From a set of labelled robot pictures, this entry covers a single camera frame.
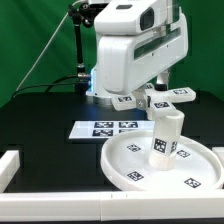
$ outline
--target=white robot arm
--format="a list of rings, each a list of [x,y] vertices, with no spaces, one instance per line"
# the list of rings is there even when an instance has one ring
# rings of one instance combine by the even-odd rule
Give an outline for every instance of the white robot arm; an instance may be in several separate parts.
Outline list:
[[[112,0],[94,25],[97,75],[113,94],[133,92],[188,51],[186,18],[174,0]]]

